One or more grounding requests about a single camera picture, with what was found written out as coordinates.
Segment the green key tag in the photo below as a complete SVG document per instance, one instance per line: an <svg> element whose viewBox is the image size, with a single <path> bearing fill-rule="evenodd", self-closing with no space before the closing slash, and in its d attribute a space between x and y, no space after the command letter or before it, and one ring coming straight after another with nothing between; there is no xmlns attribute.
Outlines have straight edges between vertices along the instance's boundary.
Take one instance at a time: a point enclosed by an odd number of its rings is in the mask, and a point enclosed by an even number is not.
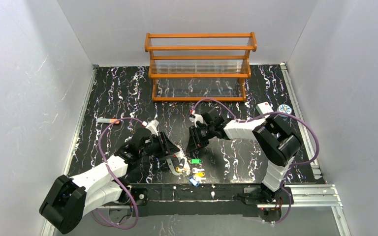
<svg viewBox="0 0 378 236"><path fill-rule="evenodd" d="M191 164L194 164L194 165L197 165L197 164L201 164L202 163L202 160L201 159L191 159L190 160L190 163Z"/></svg>

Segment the cluster of tagged keys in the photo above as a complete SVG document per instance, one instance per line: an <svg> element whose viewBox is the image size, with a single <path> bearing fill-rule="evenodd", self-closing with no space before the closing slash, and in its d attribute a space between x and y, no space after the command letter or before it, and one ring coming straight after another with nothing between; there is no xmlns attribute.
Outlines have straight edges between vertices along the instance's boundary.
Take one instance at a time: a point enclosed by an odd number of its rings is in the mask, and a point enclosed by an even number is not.
<svg viewBox="0 0 378 236"><path fill-rule="evenodd" d="M200 169L200 168L196 168L196 167L193 167L191 168L189 166L190 163L190 160L187 161L186 159L182 158L178 161L178 166L175 167L174 171L174 175L185 175L185 176L188 176L189 174L195 174L195 173L198 173L198 172L204 172L204 169Z"/></svg>

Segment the yellow key tag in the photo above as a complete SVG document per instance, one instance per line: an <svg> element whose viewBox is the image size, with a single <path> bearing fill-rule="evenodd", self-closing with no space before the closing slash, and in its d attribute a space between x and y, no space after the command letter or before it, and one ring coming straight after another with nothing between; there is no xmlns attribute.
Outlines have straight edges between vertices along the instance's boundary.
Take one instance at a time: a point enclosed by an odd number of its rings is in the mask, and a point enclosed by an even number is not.
<svg viewBox="0 0 378 236"><path fill-rule="evenodd" d="M198 172L195 173L193 176L197 181L206 180L205 173L204 172Z"/></svg>

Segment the blue key tag front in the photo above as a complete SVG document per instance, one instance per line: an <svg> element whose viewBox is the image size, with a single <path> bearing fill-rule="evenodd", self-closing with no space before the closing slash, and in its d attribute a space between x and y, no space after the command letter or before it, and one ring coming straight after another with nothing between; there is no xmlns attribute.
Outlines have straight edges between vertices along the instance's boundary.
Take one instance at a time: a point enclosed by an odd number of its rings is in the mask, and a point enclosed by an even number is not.
<svg viewBox="0 0 378 236"><path fill-rule="evenodd" d="M200 183L199 183L199 181L197 181L195 178L193 178L193 177L190 177L189 178L189 182L193 185L193 186L195 186L195 187L198 187L199 185L200 185Z"/></svg>

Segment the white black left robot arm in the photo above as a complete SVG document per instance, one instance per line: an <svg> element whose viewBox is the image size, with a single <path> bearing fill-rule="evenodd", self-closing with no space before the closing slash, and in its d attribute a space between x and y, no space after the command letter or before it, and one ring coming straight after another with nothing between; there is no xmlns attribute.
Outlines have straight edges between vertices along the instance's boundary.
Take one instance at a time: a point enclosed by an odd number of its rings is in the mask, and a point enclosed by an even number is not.
<svg viewBox="0 0 378 236"><path fill-rule="evenodd" d="M180 149L164 132L138 128L106 162L73 177L57 177L39 208L39 214L59 232L67 234L83 216L96 208L124 195L133 199L123 178L132 164L145 157L164 158L179 152Z"/></svg>

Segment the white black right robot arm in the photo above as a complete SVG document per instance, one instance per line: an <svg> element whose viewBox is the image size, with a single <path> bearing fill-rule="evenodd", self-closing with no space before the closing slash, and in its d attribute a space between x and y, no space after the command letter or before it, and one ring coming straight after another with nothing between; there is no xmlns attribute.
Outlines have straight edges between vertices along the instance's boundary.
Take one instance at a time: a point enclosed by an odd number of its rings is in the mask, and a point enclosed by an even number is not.
<svg viewBox="0 0 378 236"><path fill-rule="evenodd" d="M203 113L190 115L187 151L204 148L212 138L257 141L268 159L266 175L253 199L272 202L277 199L290 165L303 143L283 119L281 112L270 112L257 119L224 119L221 115Z"/></svg>

